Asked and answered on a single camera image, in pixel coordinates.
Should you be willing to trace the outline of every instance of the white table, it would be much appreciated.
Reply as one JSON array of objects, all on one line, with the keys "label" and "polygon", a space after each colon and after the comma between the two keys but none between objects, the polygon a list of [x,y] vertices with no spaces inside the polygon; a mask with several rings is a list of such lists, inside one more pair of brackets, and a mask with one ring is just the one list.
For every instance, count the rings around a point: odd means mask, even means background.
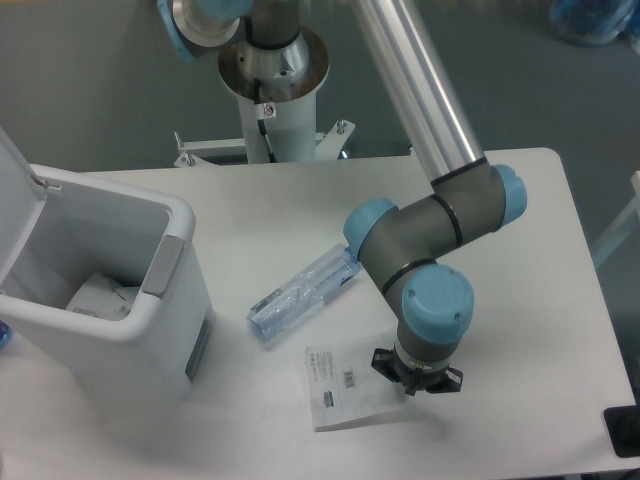
[{"label": "white table", "polygon": [[101,173],[193,206],[194,244],[217,320],[179,404],[124,417],[97,409],[72,375],[20,336],[0,353],[2,480],[514,478],[630,469],[602,411],[633,403],[558,157],[493,152],[529,192],[525,215],[441,259],[472,282],[476,309],[452,365],[462,392],[418,394],[400,411],[314,433],[308,345],[396,320],[366,273],[265,350],[249,308],[335,243],[360,203],[430,193],[410,157]]}]

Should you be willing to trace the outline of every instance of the gray floor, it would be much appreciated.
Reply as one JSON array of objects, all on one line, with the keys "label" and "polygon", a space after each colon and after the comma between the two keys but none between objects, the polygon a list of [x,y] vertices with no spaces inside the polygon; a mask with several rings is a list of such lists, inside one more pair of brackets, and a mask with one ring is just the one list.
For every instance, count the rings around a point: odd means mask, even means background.
[{"label": "gray floor", "polygon": [[[640,170],[640,56],[623,41],[555,39],[543,0],[418,1],[486,150],[544,146],[563,159],[592,243],[631,199]],[[76,171],[168,167],[183,140],[241,136],[216,59],[178,59],[152,0],[0,3],[0,125],[31,163]],[[355,156],[408,141],[350,8],[303,1],[327,43],[318,128],[357,124]],[[599,271],[625,352],[640,352],[640,232]],[[598,348],[598,345],[585,345]]]}]

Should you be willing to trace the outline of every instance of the plastic water bottle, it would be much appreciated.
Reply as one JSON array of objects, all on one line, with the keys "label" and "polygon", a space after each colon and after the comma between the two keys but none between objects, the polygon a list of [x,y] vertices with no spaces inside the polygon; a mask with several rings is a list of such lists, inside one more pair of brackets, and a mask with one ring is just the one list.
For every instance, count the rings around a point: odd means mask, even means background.
[{"label": "plastic water bottle", "polygon": [[311,307],[331,300],[359,271],[360,264],[351,249],[339,243],[254,305],[247,320],[260,339],[268,342]]},{"label": "plastic water bottle", "polygon": [[11,328],[0,322],[0,349],[4,347],[11,338]]},{"label": "plastic water bottle", "polygon": [[629,45],[636,53],[640,54],[640,5],[636,7],[633,15],[631,15],[625,35]]},{"label": "plastic water bottle", "polygon": [[564,40],[577,45],[604,45],[622,32],[638,0],[554,0],[549,20]]}]

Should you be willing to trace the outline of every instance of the open lid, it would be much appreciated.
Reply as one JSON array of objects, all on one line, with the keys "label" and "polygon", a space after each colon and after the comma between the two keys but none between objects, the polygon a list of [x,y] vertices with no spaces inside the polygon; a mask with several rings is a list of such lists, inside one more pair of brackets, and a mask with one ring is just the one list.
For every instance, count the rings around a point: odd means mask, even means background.
[{"label": "open lid", "polygon": [[0,285],[42,212],[46,189],[0,128]]}]

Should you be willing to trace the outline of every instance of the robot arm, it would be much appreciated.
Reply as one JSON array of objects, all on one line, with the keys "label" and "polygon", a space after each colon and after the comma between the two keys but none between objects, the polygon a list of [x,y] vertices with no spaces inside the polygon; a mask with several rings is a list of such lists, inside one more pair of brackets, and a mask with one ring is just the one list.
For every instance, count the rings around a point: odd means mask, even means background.
[{"label": "robot arm", "polygon": [[[410,395],[418,390],[459,391],[462,373],[449,363],[470,324],[474,295],[461,273],[436,260],[518,218],[526,208],[526,190],[509,167],[492,167],[487,162],[412,1],[351,3],[434,190],[403,209],[388,199],[370,201],[345,223],[352,251],[398,317],[394,347],[377,349],[372,366],[389,380],[402,383]],[[238,21],[234,16],[243,16],[246,42],[223,51],[219,65],[227,86],[244,98],[258,103],[268,97],[295,105],[299,102],[291,100],[314,92],[324,80],[328,64],[325,68],[322,62],[309,60],[314,52],[316,60],[326,57],[324,46],[320,42],[320,47],[311,48],[312,37],[299,34],[295,0],[173,0],[173,13],[180,9],[200,12],[191,15],[194,19],[203,12],[217,17],[218,23],[210,29],[220,39],[231,38]],[[175,21],[190,39],[197,37],[188,30],[198,30],[197,24],[205,23],[177,17]],[[305,46],[298,48],[296,39],[301,37]],[[293,90],[281,89],[285,78]],[[313,107],[315,117],[315,98]],[[249,147],[244,122],[243,130]],[[315,121],[310,132],[315,133]],[[298,138],[296,132],[281,140],[286,144]]]},{"label": "robot arm", "polygon": [[391,350],[372,366],[406,393],[459,391],[450,358],[471,321],[474,295],[436,259],[518,218],[524,184],[492,167],[472,133],[411,0],[354,0],[378,71],[434,194],[403,209],[368,202],[344,228],[349,244],[398,317]]}]

